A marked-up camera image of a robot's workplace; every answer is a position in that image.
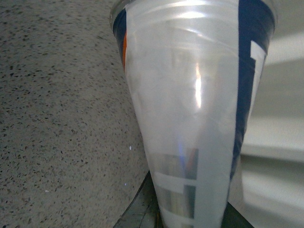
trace blue graphic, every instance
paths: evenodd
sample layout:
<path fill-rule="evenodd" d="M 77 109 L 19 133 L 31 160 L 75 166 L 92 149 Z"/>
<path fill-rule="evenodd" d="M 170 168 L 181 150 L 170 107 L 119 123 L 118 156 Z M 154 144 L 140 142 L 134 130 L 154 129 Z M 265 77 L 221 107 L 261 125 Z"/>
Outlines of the blue graphic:
<path fill-rule="evenodd" d="M 261 0 L 240 0 L 238 7 L 239 68 L 236 133 L 230 178 L 236 169 L 237 159 L 246 132 L 247 118 L 256 61 L 250 57 L 251 41 L 256 42 L 266 53 L 275 29 L 275 20 L 270 8 Z"/>
<path fill-rule="evenodd" d="M 123 9 L 116 17 L 113 24 L 113 33 L 119 47 L 120 59 L 123 60 L 124 36 L 127 30 L 126 11 Z"/>

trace granite countertop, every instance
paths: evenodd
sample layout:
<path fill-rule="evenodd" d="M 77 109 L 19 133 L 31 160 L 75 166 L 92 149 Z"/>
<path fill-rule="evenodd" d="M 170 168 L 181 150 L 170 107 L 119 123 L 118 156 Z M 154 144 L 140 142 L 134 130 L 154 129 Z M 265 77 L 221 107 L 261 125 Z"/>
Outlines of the granite countertop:
<path fill-rule="evenodd" d="M 113 2 L 0 1 L 0 227 L 112 228 L 138 191 Z"/>

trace terrazzo surface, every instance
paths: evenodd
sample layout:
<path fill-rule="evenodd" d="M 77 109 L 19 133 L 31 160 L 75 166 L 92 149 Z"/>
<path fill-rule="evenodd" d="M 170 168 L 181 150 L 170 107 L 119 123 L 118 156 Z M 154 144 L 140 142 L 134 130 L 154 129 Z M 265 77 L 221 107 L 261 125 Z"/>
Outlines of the terrazzo surface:
<path fill-rule="evenodd" d="M 112 228 L 148 168 L 114 1 L 0 1 L 0 227 Z"/>

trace dark base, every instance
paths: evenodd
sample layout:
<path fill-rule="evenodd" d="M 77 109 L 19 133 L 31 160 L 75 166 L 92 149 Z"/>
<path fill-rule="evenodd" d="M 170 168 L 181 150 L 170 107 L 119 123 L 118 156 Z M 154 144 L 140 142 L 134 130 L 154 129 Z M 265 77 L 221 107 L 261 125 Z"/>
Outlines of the dark base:
<path fill-rule="evenodd" d="M 114 228 L 164 228 L 150 172 Z M 221 228 L 253 228 L 228 202 Z"/>

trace translucent plastic cup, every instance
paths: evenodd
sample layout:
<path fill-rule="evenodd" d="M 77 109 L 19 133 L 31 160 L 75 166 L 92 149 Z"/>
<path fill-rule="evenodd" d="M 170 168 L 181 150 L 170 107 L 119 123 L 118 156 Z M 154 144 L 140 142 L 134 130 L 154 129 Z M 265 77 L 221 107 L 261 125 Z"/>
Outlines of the translucent plastic cup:
<path fill-rule="evenodd" d="M 165 227 L 220 227 L 274 9 L 270 0 L 114 6 L 111 25 Z"/>

